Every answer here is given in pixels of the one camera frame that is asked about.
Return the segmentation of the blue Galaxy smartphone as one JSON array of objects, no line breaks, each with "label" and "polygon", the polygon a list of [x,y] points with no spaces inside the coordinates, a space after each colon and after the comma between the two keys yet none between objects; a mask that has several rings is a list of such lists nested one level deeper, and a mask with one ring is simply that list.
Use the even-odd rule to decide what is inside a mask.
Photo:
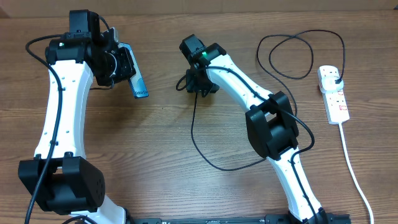
[{"label": "blue Galaxy smartphone", "polygon": [[138,98],[146,98],[149,96],[149,93],[147,91],[146,85],[144,83],[144,79],[142,77],[141,71],[137,65],[136,58],[134,56],[134,53],[132,51],[132,47],[127,44],[127,43],[120,43],[118,45],[119,47],[126,47],[131,54],[131,58],[133,61],[133,67],[135,69],[135,74],[129,79],[129,85],[131,87],[131,90],[133,92],[133,95],[136,99]]}]

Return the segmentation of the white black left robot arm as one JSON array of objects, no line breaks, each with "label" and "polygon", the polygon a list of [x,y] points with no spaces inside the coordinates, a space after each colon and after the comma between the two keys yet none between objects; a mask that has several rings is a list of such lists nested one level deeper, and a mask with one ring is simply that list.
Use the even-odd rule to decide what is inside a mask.
[{"label": "white black left robot arm", "polygon": [[87,9],[69,13],[69,30],[49,36],[41,59],[49,71],[50,89],[44,128],[30,160],[20,161],[18,176],[33,206],[66,215],[78,223],[132,223],[129,211],[106,195],[103,173],[86,158],[86,103],[93,83],[100,90],[128,82],[135,98],[148,91],[132,47],[119,40],[113,27]]}]

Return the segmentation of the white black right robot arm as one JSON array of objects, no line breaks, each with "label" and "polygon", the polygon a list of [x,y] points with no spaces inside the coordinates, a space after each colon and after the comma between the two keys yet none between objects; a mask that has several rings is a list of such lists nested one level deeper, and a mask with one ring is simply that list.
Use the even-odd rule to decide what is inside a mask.
[{"label": "white black right robot arm", "polygon": [[293,114],[288,97],[281,91],[271,93],[252,81],[216,43],[207,47],[190,35],[179,49],[190,65],[185,75],[187,91],[206,96],[222,88],[242,107],[249,142],[273,166],[287,197],[290,222],[327,223],[327,214],[313,194],[300,162],[298,127],[308,126]]}]

